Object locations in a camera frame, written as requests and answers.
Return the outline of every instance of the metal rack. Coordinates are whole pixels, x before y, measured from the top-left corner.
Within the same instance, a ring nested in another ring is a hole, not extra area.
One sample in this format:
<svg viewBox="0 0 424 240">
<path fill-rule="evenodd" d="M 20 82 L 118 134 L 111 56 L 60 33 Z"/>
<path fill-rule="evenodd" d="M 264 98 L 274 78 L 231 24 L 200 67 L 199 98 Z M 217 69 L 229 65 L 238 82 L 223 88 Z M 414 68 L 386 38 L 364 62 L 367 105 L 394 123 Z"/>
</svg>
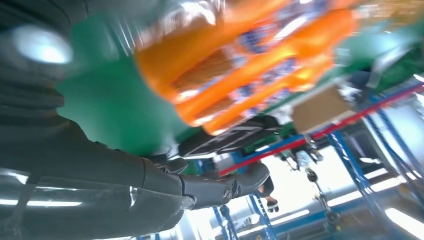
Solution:
<svg viewBox="0 0 424 240">
<path fill-rule="evenodd" d="M 362 198 L 358 198 L 358 199 L 349 201 L 347 203 L 340 204 L 333 207 L 332 211 L 336 214 L 343 213 L 353 208 L 356 208 L 365 202 L 371 214 L 376 219 L 378 219 L 380 223 L 384 223 L 384 225 L 387 228 L 387 231 L 390 233 L 391 239 L 405 239 L 405 238 L 403 237 L 402 233 L 397 230 L 396 227 L 393 227 L 393 223 L 388 219 L 387 215 L 382 210 L 380 206 L 380 199 L 395 194 L 396 190 L 392 188 L 389 188 L 380 192 L 375 192 L 372 190 L 368 179 L 364 176 L 364 173 L 362 169 L 360 168 L 359 164 L 356 162 L 352 153 L 347 148 L 347 145 L 342 139 L 342 135 L 338 131 L 338 129 L 348 124 L 351 124 L 353 122 L 356 122 L 358 120 L 365 119 L 365 121 L 367 121 L 372 127 L 372 129 L 376 132 L 377 137 L 382 142 L 384 148 L 386 148 L 387 151 L 392 156 L 393 161 L 395 162 L 396 166 L 399 169 L 400 176 L 402 176 L 403 179 L 405 179 L 411 192 L 420 203 L 421 208 L 424 209 L 424 196 L 419 189 L 420 186 L 424 186 L 424 179 L 421 178 L 421 176 L 424 176 L 423 167 L 415 158 L 411 150 L 407 147 L 406 143 L 403 141 L 403 139 L 401 138 L 401 136 L 395 129 L 394 125 L 391 123 L 387 115 L 382 110 L 383 106 L 387 106 L 398 99 L 401 99 L 405 96 L 410 95 L 411 93 L 419 91 L 422 89 L 422 87 L 423 87 L 422 83 L 417 83 L 411 87 L 402 89 L 386 97 L 380 97 L 380 98 L 373 97 L 371 99 L 372 105 L 365 106 L 362 110 L 360 110 L 358 113 L 354 114 L 353 116 L 343 119 L 338 124 L 330 125 L 324 129 L 320 129 L 317 132 L 312 133 L 311 135 L 312 138 L 314 139 L 321 138 L 321 137 L 328 138 L 330 144 L 335 148 L 337 155 L 340 157 L 340 160 L 343 162 L 349 175 L 351 176 L 353 182 L 355 183 L 357 190 L 362 195 Z M 383 134 L 377 128 L 374 120 L 372 119 L 371 116 L 369 116 L 369 114 L 374 112 L 376 112 L 377 115 L 382 119 L 384 125 L 387 127 L 389 132 L 393 135 L 394 139 L 399 143 L 399 146 L 401 147 L 402 151 L 405 152 L 412 166 L 409 166 L 407 162 L 404 161 L 391 148 L 389 143 L 385 140 Z M 244 168 L 247 165 L 254 163 L 256 161 L 259 161 L 260 159 L 264 157 L 271 156 L 276 153 L 298 147 L 305 143 L 306 141 L 303 135 L 295 135 L 281 142 L 278 142 L 268 147 L 267 149 L 253 153 L 247 157 L 242 157 L 239 153 L 235 152 L 232 154 L 232 157 L 234 158 L 234 162 L 236 164 L 228 169 L 221 171 L 220 175 L 224 175 L 224 174 L 233 172 L 237 169 Z M 413 175 L 415 180 L 412 180 L 410 177 L 408 177 L 408 175 Z M 262 204 L 259 204 L 260 206 L 259 208 L 257 206 L 257 201 L 255 199 L 255 196 L 251 195 L 249 197 L 252 204 L 255 206 L 254 208 L 256 213 L 258 213 L 261 216 L 260 217 L 261 224 L 266 226 L 264 228 L 265 235 L 268 237 L 268 239 L 271 239 L 271 240 L 277 239 L 277 235 L 279 233 L 284 233 L 298 226 L 309 224 L 318 220 L 323 220 L 327 217 L 326 212 L 322 211 L 322 212 L 309 214 L 304 217 L 297 218 L 295 220 L 289 221 L 288 223 L 272 226 Z"/>
</svg>

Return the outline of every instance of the bottle label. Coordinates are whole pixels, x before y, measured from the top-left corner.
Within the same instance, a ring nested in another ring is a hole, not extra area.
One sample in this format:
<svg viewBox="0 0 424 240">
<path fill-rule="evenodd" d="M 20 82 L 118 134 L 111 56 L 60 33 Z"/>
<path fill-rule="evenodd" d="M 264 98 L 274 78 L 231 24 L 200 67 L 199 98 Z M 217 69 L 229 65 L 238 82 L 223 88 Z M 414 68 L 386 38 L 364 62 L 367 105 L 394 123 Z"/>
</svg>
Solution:
<svg viewBox="0 0 424 240">
<path fill-rule="evenodd" d="M 210 88 L 212 85 L 217 84 L 225 76 L 232 73 L 235 69 L 242 67 L 248 61 L 248 57 L 244 54 L 241 54 L 239 51 L 237 51 L 235 46 L 233 46 L 232 44 L 227 44 L 227 45 L 223 46 L 220 49 L 220 51 L 222 51 L 224 53 L 225 58 L 226 58 L 225 61 L 227 63 L 229 62 L 231 64 L 231 69 L 228 70 L 227 72 L 225 72 L 224 74 L 217 74 L 216 76 L 212 77 L 209 81 L 204 83 L 202 86 L 200 86 L 196 90 L 196 93 L 195 93 L 196 95 L 204 92 L 206 89 Z"/>
<path fill-rule="evenodd" d="M 296 59 L 289 58 L 282 63 L 279 63 L 277 66 L 273 67 L 271 70 L 265 72 L 261 76 L 262 83 L 264 85 L 273 84 L 275 81 L 278 81 L 285 76 L 291 74 L 296 70 Z"/>
</svg>

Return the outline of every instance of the green surface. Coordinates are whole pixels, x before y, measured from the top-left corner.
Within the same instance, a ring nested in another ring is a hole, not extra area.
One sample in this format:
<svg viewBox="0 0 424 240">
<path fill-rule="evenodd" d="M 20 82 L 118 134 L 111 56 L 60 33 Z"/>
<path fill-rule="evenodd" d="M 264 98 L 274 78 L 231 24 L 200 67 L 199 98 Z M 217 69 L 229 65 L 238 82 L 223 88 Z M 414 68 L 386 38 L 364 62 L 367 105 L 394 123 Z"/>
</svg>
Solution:
<svg viewBox="0 0 424 240">
<path fill-rule="evenodd" d="M 416 43 L 423 31 L 419 23 L 392 34 L 362 33 L 347 39 L 337 61 L 348 67 L 330 71 L 318 86 L 369 66 L 374 58 L 399 45 Z M 199 130 L 185 125 L 172 105 L 147 88 L 133 60 L 100 17 L 76 25 L 71 42 L 74 61 L 67 66 L 68 77 L 58 86 L 65 96 L 65 107 L 59 113 L 79 123 L 90 140 L 148 155 L 165 152 Z M 267 112 L 301 95 L 294 94 Z"/>
</svg>

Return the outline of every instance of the ceiling light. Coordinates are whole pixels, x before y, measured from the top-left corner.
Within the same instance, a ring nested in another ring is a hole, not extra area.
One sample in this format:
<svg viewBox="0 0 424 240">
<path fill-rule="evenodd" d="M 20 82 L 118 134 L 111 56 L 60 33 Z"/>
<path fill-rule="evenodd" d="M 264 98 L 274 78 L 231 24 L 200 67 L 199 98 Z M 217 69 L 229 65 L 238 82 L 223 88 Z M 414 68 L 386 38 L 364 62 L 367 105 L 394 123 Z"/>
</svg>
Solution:
<svg viewBox="0 0 424 240">
<path fill-rule="evenodd" d="M 0 199 L 0 205 L 17 205 L 18 200 Z M 27 206 L 31 207 L 75 207 L 81 205 L 82 202 L 77 201 L 29 201 Z"/>
<path fill-rule="evenodd" d="M 420 75 L 418 75 L 418 74 L 414 74 L 414 75 L 413 75 L 413 77 L 414 77 L 415 79 L 417 79 L 418 81 L 424 82 L 424 77 L 422 77 L 422 76 L 420 76 Z"/>
<path fill-rule="evenodd" d="M 395 208 L 386 209 L 385 214 L 392 222 L 399 225 L 418 239 L 424 240 L 424 224 L 422 222 Z"/>
</svg>

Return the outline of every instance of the blue shelf frame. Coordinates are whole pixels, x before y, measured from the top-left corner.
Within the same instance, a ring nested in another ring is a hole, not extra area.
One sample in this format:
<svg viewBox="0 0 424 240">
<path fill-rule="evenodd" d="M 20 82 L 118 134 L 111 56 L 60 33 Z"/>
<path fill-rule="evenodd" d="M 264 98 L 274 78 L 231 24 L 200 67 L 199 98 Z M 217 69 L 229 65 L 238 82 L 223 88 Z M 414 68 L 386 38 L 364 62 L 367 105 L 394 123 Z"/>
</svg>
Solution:
<svg viewBox="0 0 424 240">
<path fill-rule="evenodd" d="M 372 101 L 371 101 L 371 105 L 379 104 L 386 99 L 390 99 L 393 96 L 396 96 L 396 95 L 398 95 L 402 92 L 410 91 L 411 89 L 414 89 L 414 88 L 416 88 L 417 86 L 420 86 L 420 85 L 422 85 L 421 82 L 414 84 L 414 85 L 412 85 L 408 88 L 401 89 L 401 90 L 394 92 L 390 95 L 387 95 L 385 97 L 380 97 L 380 98 L 373 97 Z M 368 107 L 370 107 L 370 104 L 363 106 L 361 109 L 365 109 L 365 108 L 368 108 Z M 409 188 L 411 189 L 413 194 L 417 197 L 421 206 L 424 206 L 424 196 L 421 196 L 421 194 L 418 191 L 415 184 L 412 183 L 412 181 L 407 176 L 407 173 L 413 174 L 416 177 L 416 179 L 418 179 L 418 182 L 422 186 L 424 186 L 424 170 L 423 170 L 424 168 L 419 164 L 418 160 L 412 154 L 411 150 L 407 147 L 406 143 L 403 141 L 403 139 L 401 138 L 401 136 L 399 135 L 399 133 L 397 132 L 397 130 L 395 129 L 395 127 L 393 126 L 393 124 L 391 123 L 389 118 L 387 117 L 387 115 L 384 113 L 384 111 L 379 108 L 376 112 L 382 118 L 383 123 L 387 126 L 390 133 L 394 136 L 395 140 L 399 143 L 402 150 L 408 156 L 408 158 L 410 159 L 412 166 L 415 168 L 416 172 L 418 174 L 420 174 L 421 176 L 423 176 L 423 178 L 420 178 L 419 176 L 417 176 L 417 174 L 415 174 L 415 172 L 412 170 L 412 168 L 402 158 L 400 158 L 399 155 L 396 154 L 395 151 L 393 151 L 393 149 L 391 149 L 391 147 L 387 144 L 387 141 L 385 141 L 383 135 L 377 129 L 375 123 L 371 124 L 371 126 L 373 126 L 374 130 L 379 133 L 379 134 L 377 134 L 377 136 L 379 137 L 380 140 L 382 140 L 384 147 L 393 156 L 393 159 L 394 159 L 396 165 L 401 166 L 400 169 L 403 169 L 403 171 L 401 172 L 401 175 L 407 180 Z M 372 119 L 369 115 L 366 116 L 365 118 L 369 122 L 372 122 Z M 233 157 L 234 163 L 238 164 L 238 163 L 245 162 L 245 161 L 247 161 L 251 158 L 255 158 L 257 156 L 260 156 L 264 153 L 275 150 L 277 148 L 280 148 L 282 146 L 285 146 L 285 145 L 291 144 L 293 142 L 299 141 L 303 138 L 304 138 L 303 135 L 298 134 L 298 135 L 291 136 L 291 137 L 289 137 L 285 140 L 282 140 L 280 142 L 277 142 L 277 143 L 269 146 L 267 149 L 263 149 L 261 151 L 252 153 L 249 156 L 242 157 L 239 152 L 233 152 L 231 154 L 231 156 Z M 331 133 L 328 136 L 328 139 L 329 139 L 331 145 L 333 147 L 335 147 L 337 154 L 339 155 L 341 161 L 343 162 L 344 166 L 348 170 L 349 175 L 352 177 L 357 189 L 359 190 L 359 192 L 361 193 L 361 195 L 363 197 L 363 198 L 355 199 L 355 200 L 352 200 L 348 203 L 341 204 L 339 206 L 333 207 L 334 212 L 340 214 L 340 213 L 343 213 L 343 212 L 351 211 L 354 208 L 358 208 L 358 207 L 362 206 L 363 204 L 366 204 L 368 206 L 368 209 L 370 210 L 370 212 L 376 218 L 380 219 L 381 221 L 383 221 L 388 226 L 388 230 L 391 233 L 392 239 L 403 239 L 402 234 L 397 230 L 397 228 L 390 227 L 390 226 L 393 226 L 393 223 L 387 218 L 386 214 L 384 213 L 384 211 L 381 209 L 381 207 L 379 205 L 379 199 L 380 198 L 386 198 L 386 197 L 389 197 L 389 196 L 392 196 L 392 195 L 399 194 L 398 191 L 396 189 L 386 189 L 386 190 L 379 192 L 379 193 L 373 192 L 372 189 L 371 189 L 371 185 L 368 182 L 368 179 L 364 176 L 364 173 L 362 172 L 362 169 L 360 168 L 359 164 L 353 158 L 353 155 L 349 151 L 349 149 L 347 148 L 346 143 L 344 143 L 341 134 L 338 131 L 334 131 L 333 133 Z M 244 169 L 241 168 L 241 169 L 239 169 L 239 171 L 242 173 L 244 171 Z M 256 205 L 256 201 L 254 201 L 253 196 L 250 196 L 250 200 L 252 201 L 252 204 L 254 205 L 255 211 L 257 213 L 260 213 L 259 208 Z M 287 231 L 292 230 L 294 228 L 298 228 L 299 226 L 310 224 L 310 223 L 315 222 L 315 221 L 320 221 L 320 220 L 323 220 L 325 218 L 326 218 L 325 212 L 322 211 L 322 212 L 313 213 L 313 214 L 301 217 L 299 219 L 292 220 L 288 223 L 282 223 L 282 224 L 279 224 L 279 225 L 276 225 L 276 226 L 271 225 L 271 223 L 269 222 L 269 218 L 268 218 L 269 226 L 266 223 L 266 220 L 265 220 L 265 222 L 261 222 L 261 223 L 267 225 L 267 227 L 265 228 L 265 233 L 266 233 L 266 235 L 269 239 L 273 239 L 273 237 L 274 236 L 276 237 L 277 234 L 287 232 Z"/>
</svg>

